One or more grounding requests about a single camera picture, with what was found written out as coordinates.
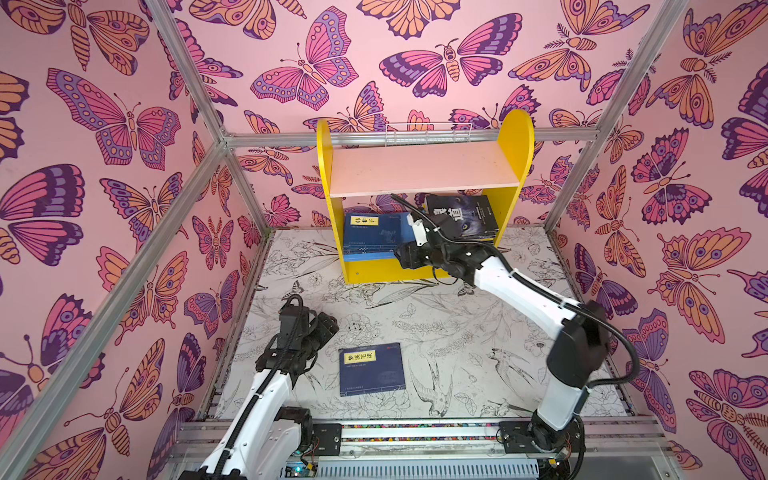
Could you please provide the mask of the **black wolf eye book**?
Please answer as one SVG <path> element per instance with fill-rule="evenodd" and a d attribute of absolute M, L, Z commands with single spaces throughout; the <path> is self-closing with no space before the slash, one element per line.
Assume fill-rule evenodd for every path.
<path fill-rule="evenodd" d="M 431 217 L 450 217 L 462 239 L 491 241 L 499 231 L 490 201 L 485 195 L 429 195 L 425 205 Z"/>

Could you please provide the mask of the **navy book underneath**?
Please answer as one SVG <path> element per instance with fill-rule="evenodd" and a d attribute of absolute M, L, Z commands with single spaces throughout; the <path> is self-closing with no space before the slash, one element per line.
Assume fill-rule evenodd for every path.
<path fill-rule="evenodd" d="M 343 254 L 393 250 L 414 241 L 407 213 L 348 214 L 343 231 Z"/>

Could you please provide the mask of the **navy book yellow label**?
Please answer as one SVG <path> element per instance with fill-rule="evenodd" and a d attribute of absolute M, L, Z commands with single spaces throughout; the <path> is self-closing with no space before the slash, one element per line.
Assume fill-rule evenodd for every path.
<path fill-rule="evenodd" d="M 396 255 L 393 250 L 368 251 L 368 252 L 344 253 L 343 258 L 346 262 L 364 262 L 364 261 L 379 261 L 379 260 L 396 260 Z"/>

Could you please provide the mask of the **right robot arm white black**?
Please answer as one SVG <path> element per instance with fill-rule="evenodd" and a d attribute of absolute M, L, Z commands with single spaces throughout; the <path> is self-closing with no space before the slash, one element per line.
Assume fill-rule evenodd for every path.
<path fill-rule="evenodd" d="M 580 413 L 592 390 L 630 383 L 639 376 L 636 347 L 608 322 L 599 303 L 580 303 L 543 286 L 512 267 L 493 243 L 452 232 L 451 218 L 430 217 L 398 195 L 391 198 L 408 211 L 414 234 L 413 241 L 395 251 L 402 268 L 441 269 L 502 300 L 552 339 L 546 360 L 550 380 L 526 431 L 538 451 L 560 450 L 568 428 L 583 426 Z M 592 375 L 605 362 L 612 339 L 625 347 L 630 370 L 618 378 L 595 379 Z"/>

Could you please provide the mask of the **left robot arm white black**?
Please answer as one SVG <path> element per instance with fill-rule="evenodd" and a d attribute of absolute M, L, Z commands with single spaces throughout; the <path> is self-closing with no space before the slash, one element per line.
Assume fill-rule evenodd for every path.
<path fill-rule="evenodd" d="M 183 471 L 181 479 L 277 479 L 291 456 L 316 444 L 309 411 L 286 402 L 338 333 L 338 321 L 307 307 L 301 295 L 290 294 L 279 310 L 279 323 L 223 438 L 201 466 Z"/>

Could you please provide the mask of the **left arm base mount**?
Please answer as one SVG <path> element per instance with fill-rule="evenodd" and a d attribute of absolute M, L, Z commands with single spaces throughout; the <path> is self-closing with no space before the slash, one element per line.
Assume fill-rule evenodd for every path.
<path fill-rule="evenodd" d="M 341 453 L 342 430 L 339 423 L 320 423 L 311 427 L 293 424 L 288 428 L 290 452 L 296 457 L 337 457 Z"/>

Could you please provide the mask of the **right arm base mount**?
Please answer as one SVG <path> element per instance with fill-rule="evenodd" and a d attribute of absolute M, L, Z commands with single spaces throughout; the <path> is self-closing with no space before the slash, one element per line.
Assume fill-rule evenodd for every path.
<path fill-rule="evenodd" d="M 529 419 L 512 419 L 500 422 L 497 430 L 497 441 L 507 454 L 566 456 L 581 452 L 585 446 L 584 438 L 576 421 L 562 431 L 554 431 L 546 424 L 536 429 Z"/>

